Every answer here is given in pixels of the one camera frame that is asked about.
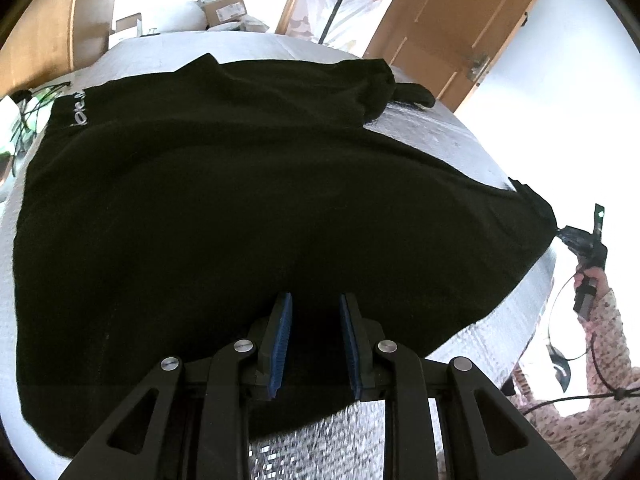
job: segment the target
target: black fabric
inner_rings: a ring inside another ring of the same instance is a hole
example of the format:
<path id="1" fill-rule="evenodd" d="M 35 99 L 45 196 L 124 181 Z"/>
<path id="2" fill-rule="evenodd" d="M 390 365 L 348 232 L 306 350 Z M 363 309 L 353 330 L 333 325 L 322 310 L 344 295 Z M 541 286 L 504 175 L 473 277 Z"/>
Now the black fabric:
<path id="1" fill-rule="evenodd" d="M 500 388 L 500 391 L 506 396 L 511 397 L 516 394 L 516 386 L 513 384 L 513 377 L 509 376 L 506 382 Z"/>
<path id="2" fill-rule="evenodd" d="M 402 83 L 396 85 L 393 99 L 403 103 L 420 104 L 427 108 L 433 108 L 433 105 L 436 104 L 436 98 L 433 94 L 418 83 Z"/>
<path id="3" fill-rule="evenodd" d="M 13 94 L 11 94 L 11 99 L 16 104 L 20 104 L 20 102 L 22 101 L 28 102 L 31 100 L 31 97 L 32 97 L 32 94 L 28 90 L 18 90 L 17 92 L 14 92 Z"/>
<path id="4" fill-rule="evenodd" d="M 14 253 L 18 391 L 41 438 L 73 456 L 155 363 L 212 355 L 281 290 L 284 385 L 255 436 L 351 402 L 340 293 L 422 355 L 491 312 L 553 211 L 366 130 L 396 88 L 382 60 L 203 56 L 58 99 Z"/>

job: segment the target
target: black cable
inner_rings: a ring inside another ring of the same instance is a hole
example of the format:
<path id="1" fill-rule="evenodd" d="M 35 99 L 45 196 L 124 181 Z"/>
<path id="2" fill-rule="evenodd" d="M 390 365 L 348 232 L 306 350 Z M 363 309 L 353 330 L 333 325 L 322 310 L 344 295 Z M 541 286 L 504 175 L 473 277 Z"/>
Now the black cable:
<path id="1" fill-rule="evenodd" d="M 320 35 L 320 39 L 318 40 L 318 44 L 322 45 L 324 43 L 324 40 L 326 39 L 326 35 L 329 33 L 329 29 L 331 28 L 331 26 L 334 23 L 334 19 L 335 19 L 335 15 L 338 14 L 338 10 L 340 10 L 340 6 L 342 5 L 342 1 L 343 0 L 337 0 L 335 5 L 334 5 L 334 10 L 332 10 L 331 15 L 329 16 L 329 20 L 326 22 L 326 25 L 324 26 L 324 30 L 322 31 L 322 34 Z"/>
<path id="2" fill-rule="evenodd" d="M 55 99 L 57 98 L 57 96 L 55 95 L 57 92 L 59 92 L 62 88 L 64 88 L 65 86 L 70 86 L 71 85 L 71 81 L 65 81 L 63 83 L 57 83 L 55 85 L 51 85 L 49 87 L 44 87 L 41 88 L 40 90 L 44 90 L 47 89 L 46 94 L 44 94 L 44 97 L 42 99 L 38 99 L 38 105 L 36 107 L 34 107 L 31 110 L 26 111 L 26 107 L 28 106 L 28 102 L 26 102 L 24 104 L 24 108 L 20 111 L 20 123 L 18 125 L 18 127 L 14 130 L 13 135 L 11 136 L 11 142 L 14 143 L 14 147 L 15 147 L 15 153 L 14 153 L 14 158 L 12 161 L 12 166 L 11 166 L 11 173 L 13 175 L 13 177 L 15 177 L 15 163 L 17 161 L 17 155 L 21 154 L 25 151 L 24 149 L 24 136 L 25 134 L 27 134 L 28 132 L 31 132 L 33 134 L 33 136 L 37 135 L 37 127 L 38 127 L 38 117 L 40 116 L 40 110 L 43 109 L 44 107 L 48 106 L 49 104 L 51 104 L 53 101 L 55 101 Z M 31 115 L 33 113 L 36 113 L 36 124 L 35 124 L 35 128 L 36 130 L 32 130 L 29 127 L 29 124 L 27 122 L 27 120 L 31 117 Z"/>
<path id="3" fill-rule="evenodd" d="M 607 399 L 609 397 L 613 397 L 616 400 L 622 400 L 622 399 L 628 399 L 630 397 L 640 397 L 640 386 L 638 386 L 637 388 L 631 388 L 631 389 L 614 388 L 603 377 L 603 375 L 602 375 L 602 373 L 600 371 L 600 367 L 598 366 L 598 360 L 596 359 L 596 353 L 595 353 L 595 350 L 594 350 L 595 339 L 596 339 L 596 334 L 591 335 L 590 349 L 591 349 L 591 357 L 593 358 L 593 366 L 596 369 L 596 373 L 598 374 L 598 378 L 600 379 L 602 384 L 604 384 L 604 386 L 607 388 L 607 390 L 609 390 L 609 393 L 607 393 L 607 394 L 584 395 L 584 396 L 573 396 L 573 397 L 561 397 L 560 399 L 545 400 L 544 402 L 540 402 L 539 404 L 536 404 L 535 406 L 532 406 L 531 408 L 529 408 L 527 411 L 523 412 L 522 413 L 523 416 L 529 415 L 529 413 L 533 412 L 534 410 L 537 410 L 538 408 L 542 408 L 543 406 L 548 406 L 550 404 L 555 404 L 556 402 L 563 402 L 564 400 Z"/>
<path id="4" fill-rule="evenodd" d="M 560 290 L 558 290 L 558 293 L 556 294 L 556 298 L 554 299 L 554 302 L 551 305 L 551 310 L 549 311 L 549 321 L 546 324 L 546 338 L 549 341 L 549 346 L 551 346 L 551 351 L 553 352 L 554 355 L 556 355 L 558 357 L 561 357 L 562 359 L 564 359 L 568 363 L 570 363 L 571 361 L 577 361 L 578 359 L 583 358 L 585 355 L 587 355 L 589 353 L 590 348 L 587 347 L 587 349 L 582 354 L 580 354 L 580 355 L 578 355 L 578 357 L 574 357 L 572 359 L 564 358 L 560 354 L 558 354 L 558 352 L 556 352 L 556 347 L 551 342 L 551 317 L 553 315 L 554 308 L 556 307 L 556 303 L 558 302 L 558 298 L 560 297 L 560 294 L 562 294 L 562 291 L 564 290 L 564 288 L 569 284 L 569 282 L 575 277 L 576 274 L 578 274 L 580 272 L 583 272 L 583 271 L 584 271 L 584 266 L 581 267 L 579 270 L 577 270 L 575 272 L 575 274 L 572 274 L 572 276 L 568 280 L 566 280 L 566 282 L 564 282 L 564 285 L 560 288 Z"/>

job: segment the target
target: wooden cabinet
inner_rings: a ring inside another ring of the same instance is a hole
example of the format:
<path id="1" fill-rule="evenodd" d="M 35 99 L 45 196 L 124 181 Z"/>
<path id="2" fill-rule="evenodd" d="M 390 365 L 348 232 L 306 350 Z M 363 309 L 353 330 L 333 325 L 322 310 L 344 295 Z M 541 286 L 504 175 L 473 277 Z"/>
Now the wooden cabinet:
<path id="1" fill-rule="evenodd" d="M 108 49 L 114 0 L 33 0 L 0 49 L 0 96 L 94 63 Z"/>
<path id="2" fill-rule="evenodd" d="M 393 0 L 365 57 L 382 57 L 450 110 L 479 84 L 536 0 Z"/>

